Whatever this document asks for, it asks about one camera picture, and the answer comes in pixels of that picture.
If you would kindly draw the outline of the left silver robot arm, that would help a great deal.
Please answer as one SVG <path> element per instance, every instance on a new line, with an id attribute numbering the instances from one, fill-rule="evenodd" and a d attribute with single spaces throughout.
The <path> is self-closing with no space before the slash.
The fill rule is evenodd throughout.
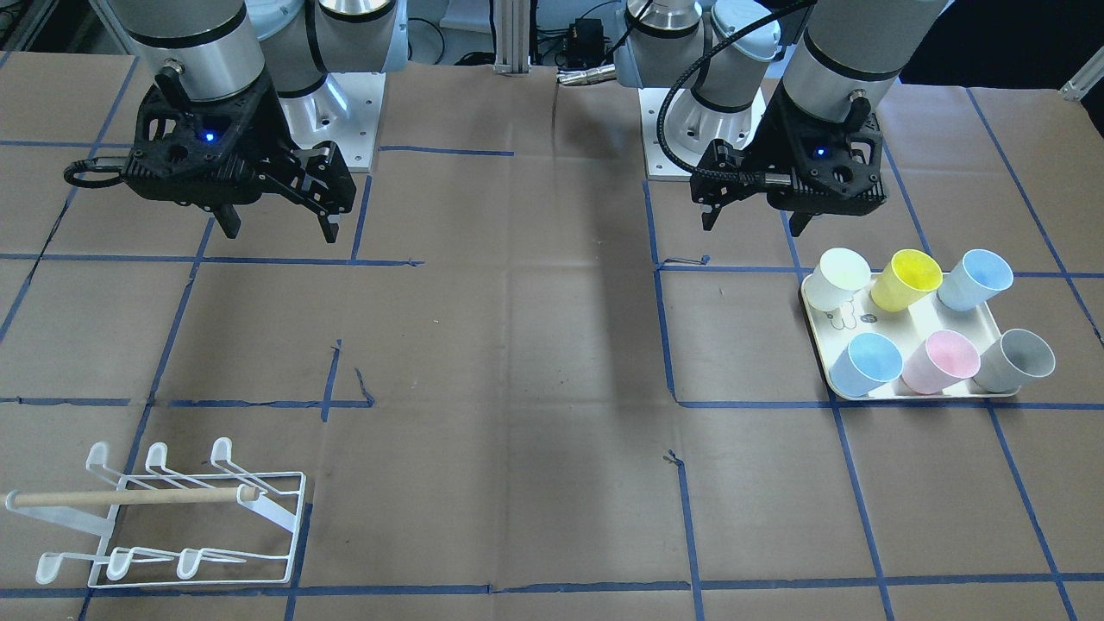
<path id="1" fill-rule="evenodd" d="M 887 202 L 875 107 L 942 1 L 627 1 L 618 82 L 664 90 L 654 143 L 689 177 L 705 231 L 762 194 L 800 235 Z"/>

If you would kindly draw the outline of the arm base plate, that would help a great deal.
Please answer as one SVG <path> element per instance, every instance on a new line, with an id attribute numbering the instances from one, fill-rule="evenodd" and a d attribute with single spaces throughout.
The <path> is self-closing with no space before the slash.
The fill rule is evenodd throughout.
<path id="1" fill-rule="evenodd" d="M 352 173 L 370 173 L 384 103 L 383 73 L 331 73 L 321 86 L 282 98 L 291 139 L 301 148 L 333 141 Z"/>
<path id="2" fill-rule="evenodd" d="M 647 179 L 686 181 L 690 173 L 675 165 L 658 144 L 657 118 L 667 94 L 667 88 L 638 91 Z M 766 102 L 760 90 L 749 109 L 737 113 L 705 109 L 693 95 L 681 90 L 675 95 L 665 117 L 665 137 L 679 159 L 697 165 L 705 152 L 705 146 L 713 139 L 724 139 L 737 149 L 745 149 L 754 138 L 765 110 Z"/>

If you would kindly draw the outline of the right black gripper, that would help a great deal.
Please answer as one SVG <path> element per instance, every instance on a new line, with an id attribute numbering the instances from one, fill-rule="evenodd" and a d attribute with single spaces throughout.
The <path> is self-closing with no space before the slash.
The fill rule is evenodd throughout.
<path id="1" fill-rule="evenodd" d="M 354 207 L 354 178 L 338 143 L 297 148 L 268 71 L 241 93 L 200 102 L 185 94 L 181 71 L 162 67 L 139 107 L 121 177 L 145 199 L 212 208 L 230 240 L 242 225 L 233 204 L 280 194 L 317 215 L 335 243 Z"/>

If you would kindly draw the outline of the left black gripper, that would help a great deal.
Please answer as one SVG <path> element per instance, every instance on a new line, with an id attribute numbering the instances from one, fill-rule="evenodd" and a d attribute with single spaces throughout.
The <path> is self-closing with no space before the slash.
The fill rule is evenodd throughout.
<path id="1" fill-rule="evenodd" d="M 824 122 L 802 110 L 781 85 L 744 158 L 723 139 L 705 146 L 690 176 L 691 199 L 702 228 L 712 231 L 725 206 L 765 190 L 769 206 L 792 212 L 790 236 L 802 236 L 815 215 L 868 215 L 887 202 L 883 147 L 866 91 L 843 96 L 842 122 Z"/>

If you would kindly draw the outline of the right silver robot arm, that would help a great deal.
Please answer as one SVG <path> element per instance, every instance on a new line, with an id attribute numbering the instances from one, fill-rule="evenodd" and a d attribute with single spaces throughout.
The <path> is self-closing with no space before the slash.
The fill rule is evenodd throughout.
<path id="1" fill-rule="evenodd" d="M 408 59 L 403 1 L 112 1 L 153 74 L 129 152 L 71 164 L 76 187 L 126 185 L 194 206 L 238 236 L 237 207 L 279 194 L 328 243 L 370 169 L 388 73 Z"/>

